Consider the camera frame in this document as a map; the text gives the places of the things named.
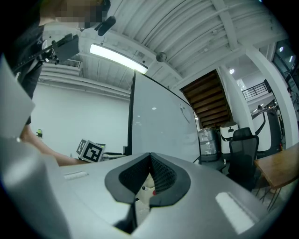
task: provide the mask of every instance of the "wooden table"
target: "wooden table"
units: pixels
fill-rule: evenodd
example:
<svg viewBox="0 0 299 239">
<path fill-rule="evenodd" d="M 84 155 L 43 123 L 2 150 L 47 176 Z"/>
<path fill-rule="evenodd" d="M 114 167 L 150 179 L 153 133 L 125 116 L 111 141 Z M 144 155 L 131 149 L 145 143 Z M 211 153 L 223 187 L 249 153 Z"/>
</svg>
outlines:
<svg viewBox="0 0 299 239">
<path fill-rule="evenodd" d="M 275 189 L 273 198 L 268 206 L 270 210 L 274 205 L 281 188 L 299 178 L 299 143 L 277 154 L 254 161 L 272 189 Z"/>
</svg>

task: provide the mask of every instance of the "air conditioning vent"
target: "air conditioning vent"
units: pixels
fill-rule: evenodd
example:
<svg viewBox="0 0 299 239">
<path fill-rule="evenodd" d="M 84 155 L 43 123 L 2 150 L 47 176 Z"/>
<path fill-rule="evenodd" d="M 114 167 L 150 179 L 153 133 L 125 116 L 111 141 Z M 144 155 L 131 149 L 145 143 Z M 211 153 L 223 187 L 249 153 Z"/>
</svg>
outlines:
<svg viewBox="0 0 299 239">
<path fill-rule="evenodd" d="M 48 64 L 55 64 L 55 61 L 53 60 L 49 60 L 49 62 L 47 62 Z M 66 65 L 66 66 L 71 66 L 71 67 L 76 67 L 76 68 L 80 68 L 80 61 L 75 61 L 75 60 L 66 60 L 64 62 L 59 63 L 58 65 Z"/>
</svg>

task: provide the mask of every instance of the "white ceiling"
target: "white ceiling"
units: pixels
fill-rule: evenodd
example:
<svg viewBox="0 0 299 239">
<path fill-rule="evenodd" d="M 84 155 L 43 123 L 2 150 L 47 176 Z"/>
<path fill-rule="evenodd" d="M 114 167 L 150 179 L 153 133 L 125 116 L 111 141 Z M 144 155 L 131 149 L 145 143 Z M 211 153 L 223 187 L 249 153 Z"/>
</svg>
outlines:
<svg viewBox="0 0 299 239">
<path fill-rule="evenodd" d="M 92 56 L 92 43 L 102 43 L 144 62 L 148 76 L 180 89 L 217 64 L 234 62 L 244 55 L 241 41 L 260 48 L 285 37 L 258 0 L 111 0 L 111 4 L 108 16 L 114 15 L 117 22 L 103 37 L 93 29 L 81 33 L 50 24 L 44 38 L 51 42 L 68 33 L 79 34 L 84 77 L 125 90 L 130 89 L 133 71 Z M 165 63 L 155 59 L 161 51 L 167 54 Z M 246 61 L 240 58 L 237 64 L 241 62 L 246 69 L 247 63 L 251 65 Z"/>
</svg>

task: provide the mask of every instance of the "wooden staircase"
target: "wooden staircase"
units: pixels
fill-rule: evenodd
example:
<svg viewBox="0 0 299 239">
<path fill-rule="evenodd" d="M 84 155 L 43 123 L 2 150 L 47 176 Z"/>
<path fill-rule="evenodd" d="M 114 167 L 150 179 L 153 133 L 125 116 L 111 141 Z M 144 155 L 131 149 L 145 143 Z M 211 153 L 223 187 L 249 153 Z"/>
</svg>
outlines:
<svg viewBox="0 0 299 239">
<path fill-rule="evenodd" d="M 217 71 L 212 71 L 181 89 L 193 106 L 200 128 L 219 128 L 232 120 Z"/>
</svg>

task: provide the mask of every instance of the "whiteboard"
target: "whiteboard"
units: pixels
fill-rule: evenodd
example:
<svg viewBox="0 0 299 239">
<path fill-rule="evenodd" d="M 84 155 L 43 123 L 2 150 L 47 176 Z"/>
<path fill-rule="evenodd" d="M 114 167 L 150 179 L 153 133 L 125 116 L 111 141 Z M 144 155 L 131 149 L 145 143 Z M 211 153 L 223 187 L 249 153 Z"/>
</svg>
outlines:
<svg viewBox="0 0 299 239">
<path fill-rule="evenodd" d="M 190 162 L 200 156 L 192 107 L 138 72 L 133 77 L 128 135 L 132 154 L 155 152 Z"/>
</svg>

